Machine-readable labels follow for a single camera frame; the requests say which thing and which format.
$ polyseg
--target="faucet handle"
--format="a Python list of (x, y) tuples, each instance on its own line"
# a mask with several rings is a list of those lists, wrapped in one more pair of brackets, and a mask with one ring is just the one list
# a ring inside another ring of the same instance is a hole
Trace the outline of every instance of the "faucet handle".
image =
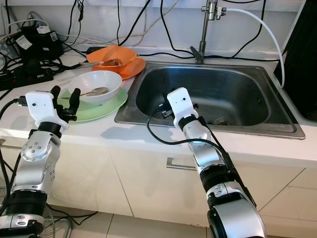
[(194, 47), (190, 47), (190, 50), (193, 52), (196, 63), (204, 63), (204, 55), (202, 53), (199, 53)]

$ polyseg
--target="white countertop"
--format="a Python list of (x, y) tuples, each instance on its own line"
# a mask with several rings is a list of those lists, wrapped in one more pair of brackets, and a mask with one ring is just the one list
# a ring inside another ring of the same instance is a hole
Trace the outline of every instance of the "white countertop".
[[(192, 60), (181, 60), (170, 57), (147, 57), (146, 60), (192, 62)], [(80, 61), (80, 57), (66, 55), (62, 57), (66, 65), (73, 65)], [(266, 69), (270, 78), (275, 81), (273, 71), (276, 63), (254, 62), (238, 59), (209, 59), (206, 63), (212, 64), (234, 64), (234, 65), (259, 65)], [(25, 95), (29, 91), (50, 91), (55, 85), (66, 90), (71, 78), (80, 75), (89, 69), (75, 69), (66, 71), (54, 77), (53, 81), (29, 85), (13, 89), (0, 101), (0, 108), (13, 98)], [(134, 78), (123, 82), (122, 87), (128, 91)], [(237, 134), (215, 131), (215, 135), (223, 147), (230, 153), (233, 160), (252, 161), (257, 163), (298, 166), (303, 168), (317, 168), (317, 127), (307, 125), (298, 116), (296, 110), (290, 106), (291, 111), (301, 125), (306, 139), (285, 139), (268, 136)], [(63, 134), (62, 142), (118, 146), (122, 148), (160, 151), (171, 154), (190, 154), (187, 145), (169, 146), (156, 141), (147, 131), (144, 125), (116, 123), (112, 114), (90, 122), (71, 123), (69, 130)], [(0, 136), (12, 136), (27, 138), (30, 129), (35, 128), (34, 120), (31, 118), (27, 107), (17, 105), (10, 106), (0, 122)], [(183, 133), (173, 127), (153, 126), (153, 131), (164, 140), (184, 139)]]

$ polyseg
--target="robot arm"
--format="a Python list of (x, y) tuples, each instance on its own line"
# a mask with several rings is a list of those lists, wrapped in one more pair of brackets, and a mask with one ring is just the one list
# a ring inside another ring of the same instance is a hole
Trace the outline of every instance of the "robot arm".
[(10, 197), (1, 207), (1, 237), (37, 237), (44, 224), (44, 209), (55, 179), (59, 159), (61, 133), (68, 122), (76, 120), (80, 90), (75, 89), (70, 107), (57, 104), (60, 88), (51, 92), (30, 92), (26, 102), (37, 130), (32, 131), (22, 147), (20, 167), (11, 188)]
[[(211, 140), (211, 131), (198, 118), (189, 94), (179, 88), (168, 94), (174, 125), (186, 139)], [(206, 191), (208, 221), (215, 238), (265, 238), (264, 224), (227, 153), (201, 141), (189, 142)]]

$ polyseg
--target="spoon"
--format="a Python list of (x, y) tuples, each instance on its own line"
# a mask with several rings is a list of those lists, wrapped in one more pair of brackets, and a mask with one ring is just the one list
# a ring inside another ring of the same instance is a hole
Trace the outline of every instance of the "spoon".
[(95, 88), (95, 89), (91, 90), (91, 92), (81, 94), (80, 96), (87, 95), (89, 93), (94, 93), (94, 94), (97, 94), (97, 95), (101, 95), (101, 94), (106, 93), (107, 90), (108, 89), (106, 87)]

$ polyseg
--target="sink basin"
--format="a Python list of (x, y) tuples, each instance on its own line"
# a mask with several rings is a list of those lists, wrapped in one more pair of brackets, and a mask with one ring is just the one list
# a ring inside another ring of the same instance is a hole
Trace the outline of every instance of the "sink basin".
[[(136, 77), (116, 122), (146, 124), (164, 102), (163, 95), (185, 87), (197, 112), (212, 130), (304, 139), (305, 135), (274, 90), (262, 67), (147, 62)], [(173, 126), (172, 117), (156, 114), (151, 124)]]

